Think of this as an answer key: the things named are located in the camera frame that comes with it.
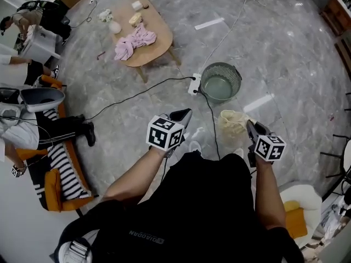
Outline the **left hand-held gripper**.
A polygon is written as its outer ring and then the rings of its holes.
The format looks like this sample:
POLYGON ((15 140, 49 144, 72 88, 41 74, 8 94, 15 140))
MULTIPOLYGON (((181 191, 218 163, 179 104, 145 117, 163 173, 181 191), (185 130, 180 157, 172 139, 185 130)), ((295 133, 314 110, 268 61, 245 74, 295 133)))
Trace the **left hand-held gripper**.
POLYGON ((184 134, 193 115, 190 108, 154 116, 148 124, 146 143, 165 151, 169 158, 185 140, 184 134))

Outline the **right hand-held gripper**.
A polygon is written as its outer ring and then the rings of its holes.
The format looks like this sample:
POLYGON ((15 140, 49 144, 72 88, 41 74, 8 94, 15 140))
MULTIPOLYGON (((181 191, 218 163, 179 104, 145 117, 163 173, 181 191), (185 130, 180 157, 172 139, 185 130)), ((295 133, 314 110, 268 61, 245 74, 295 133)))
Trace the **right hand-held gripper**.
POLYGON ((246 123, 246 129, 252 141, 247 155, 250 166, 256 165, 256 156, 270 163, 281 159, 286 147, 282 137, 277 136, 262 123, 253 123, 250 119, 246 123))

